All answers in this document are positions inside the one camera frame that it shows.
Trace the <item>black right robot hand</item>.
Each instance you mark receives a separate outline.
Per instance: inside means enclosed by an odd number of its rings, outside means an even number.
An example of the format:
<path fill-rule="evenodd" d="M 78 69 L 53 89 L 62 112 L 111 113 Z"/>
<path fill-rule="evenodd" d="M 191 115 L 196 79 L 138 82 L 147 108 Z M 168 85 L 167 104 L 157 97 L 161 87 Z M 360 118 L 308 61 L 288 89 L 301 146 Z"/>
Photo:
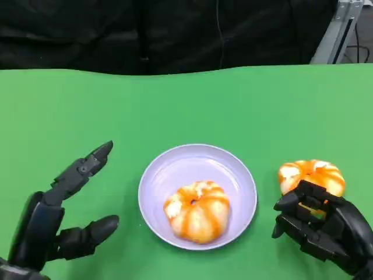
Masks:
<path fill-rule="evenodd" d="M 274 239 L 285 233 L 302 252 L 333 262 L 353 279 L 372 279 L 372 228 L 350 201 L 301 180 L 274 209 Z"/>

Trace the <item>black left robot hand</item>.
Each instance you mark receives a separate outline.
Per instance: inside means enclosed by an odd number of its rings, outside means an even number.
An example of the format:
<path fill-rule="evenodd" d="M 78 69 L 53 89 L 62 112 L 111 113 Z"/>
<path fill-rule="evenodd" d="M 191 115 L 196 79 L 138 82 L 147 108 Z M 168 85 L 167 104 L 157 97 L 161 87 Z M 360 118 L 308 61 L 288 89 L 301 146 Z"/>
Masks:
<path fill-rule="evenodd" d="M 94 254 L 96 247 L 116 231 L 117 215 L 92 221 L 84 228 L 60 229 L 65 214 L 63 201 L 80 191 L 106 165 L 112 148 L 113 142 L 108 141 L 76 159 L 54 178 L 50 190 L 30 196 L 10 248 L 10 264 L 41 271 L 48 261 Z"/>

